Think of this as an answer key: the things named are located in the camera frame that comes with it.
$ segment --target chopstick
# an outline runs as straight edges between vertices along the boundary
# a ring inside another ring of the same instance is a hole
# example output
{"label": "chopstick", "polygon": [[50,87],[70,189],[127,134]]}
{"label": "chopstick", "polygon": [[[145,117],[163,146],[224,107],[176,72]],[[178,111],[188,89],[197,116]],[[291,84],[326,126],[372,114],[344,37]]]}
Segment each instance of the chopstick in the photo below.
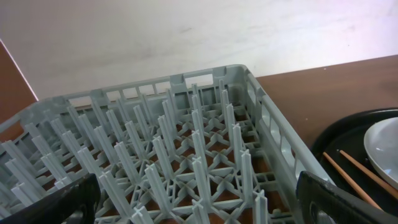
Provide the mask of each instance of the chopstick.
{"label": "chopstick", "polygon": [[323,156],[332,164],[332,166],[340,173],[340,175],[354,188],[356,193],[367,203],[371,204],[373,207],[381,209],[381,207],[374,202],[374,200],[339,166],[337,163],[327,154],[323,153]]}
{"label": "chopstick", "polygon": [[362,172],[364,172],[368,177],[372,178],[376,183],[380,185],[380,187],[384,188],[387,192],[389,192],[393,197],[398,199],[398,190],[391,187],[391,185],[387,184],[384,180],[382,180],[380,177],[378,177],[376,174],[373,174],[372,171],[368,170],[365,166],[360,164],[358,161],[356,161],[354,158],[352,158],[350,155],[348,155],[345,151],[340,150],[340,153],[347,158],[350,162],[352,162],[358,169],[360,169]]}

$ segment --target black round tray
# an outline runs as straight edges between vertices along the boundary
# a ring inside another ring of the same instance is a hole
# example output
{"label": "black round tray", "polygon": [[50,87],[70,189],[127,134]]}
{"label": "black round tray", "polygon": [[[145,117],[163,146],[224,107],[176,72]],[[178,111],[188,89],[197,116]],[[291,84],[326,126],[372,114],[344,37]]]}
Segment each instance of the black round tray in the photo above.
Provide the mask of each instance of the black round tray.
{"label": "black round tray", "polygon": [[398,200],[338,152],[338,150],[344,150],[380,177],[368,161],[368,155],[363,144],[364,135],[374,123],[393,117],[398,117],[398,108],[365,111],[345,117],[326,128],[319,135],[312,146],[312,153],[337,187],[360,198],[336,169],[322,156],[323,152],[326,152],[385,212],[398,216]]}

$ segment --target gray dish rack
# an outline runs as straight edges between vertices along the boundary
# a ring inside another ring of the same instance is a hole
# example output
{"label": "gray dish rack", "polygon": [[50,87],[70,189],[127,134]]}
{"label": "gray dish rack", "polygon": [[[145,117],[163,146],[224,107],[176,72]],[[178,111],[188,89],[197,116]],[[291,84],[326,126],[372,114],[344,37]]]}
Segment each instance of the gray dish rack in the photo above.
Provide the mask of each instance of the gray dish rack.
{"label": "gray dish rack", "polygon": [[89,172],[95,223],[302,223],[299,173],[332,182],[244,65],[40,100],[0,132],[17,124],[0,218]]}

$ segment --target brown wooden surface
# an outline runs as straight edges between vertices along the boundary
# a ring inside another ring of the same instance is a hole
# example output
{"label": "brown wooden surface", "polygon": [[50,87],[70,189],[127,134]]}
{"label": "brown wooden surface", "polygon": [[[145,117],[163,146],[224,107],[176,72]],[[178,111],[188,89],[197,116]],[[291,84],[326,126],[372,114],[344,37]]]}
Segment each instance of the brown wooden surface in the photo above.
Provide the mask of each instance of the brown wooden surface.
{"label": "brown wooden surface", "polygon": [[398,55],[257,80],[308,147],[345,116],[398,107]]}
{"label": "brown wooden surface", "polygon": [[[0,42],[0,124],[36,102],[3,44]],[[17,125],[0,134],[0,141],[15,139],[23,133]]]}

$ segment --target white wall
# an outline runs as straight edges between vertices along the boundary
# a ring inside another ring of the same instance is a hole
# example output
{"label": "white wall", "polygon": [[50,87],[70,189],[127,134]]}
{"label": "white wall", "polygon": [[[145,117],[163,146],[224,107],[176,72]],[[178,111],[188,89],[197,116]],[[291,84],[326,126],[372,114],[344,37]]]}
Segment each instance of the white wall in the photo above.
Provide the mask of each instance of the white wall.
{"label": "white wall", "polygon": [[39,98],[242,63],[255,76],[398,54],[398,1],[0,1]]}

